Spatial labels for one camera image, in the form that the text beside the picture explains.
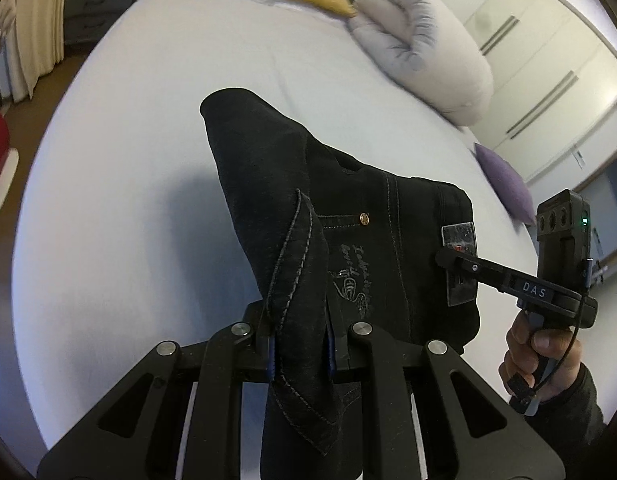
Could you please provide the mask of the person's dark sleeve forearm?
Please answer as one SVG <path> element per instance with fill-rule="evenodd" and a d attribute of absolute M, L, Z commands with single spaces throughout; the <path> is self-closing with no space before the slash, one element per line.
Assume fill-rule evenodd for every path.
<path fill-rule="evenodd" d="M 593 376 L 584 363 L 569 388 L 540 403 L 525 420 L 560 457 L 566 479 L 586 478 L 595 442 L 607 425 L 597 404 Z"/>

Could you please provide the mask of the person's right hand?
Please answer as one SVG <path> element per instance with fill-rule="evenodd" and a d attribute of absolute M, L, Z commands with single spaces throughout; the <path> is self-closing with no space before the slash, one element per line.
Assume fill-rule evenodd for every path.
<path fill-rule="evenodd" d="M 549 382 L 540 388 L 537 399 L 548 401 L 574 385 L 581 368 L 583 345 L 570 330 L 531 330 L 527 315 L 521 311 L 508 330 L 506 341 L 508 350 L 499 365 L 499 375 L 508 393 L 514 395 L 509 380 L 520 375 L 529 388 L 535 386 L 535 374 L 541 358 L 561 361 Z"/>

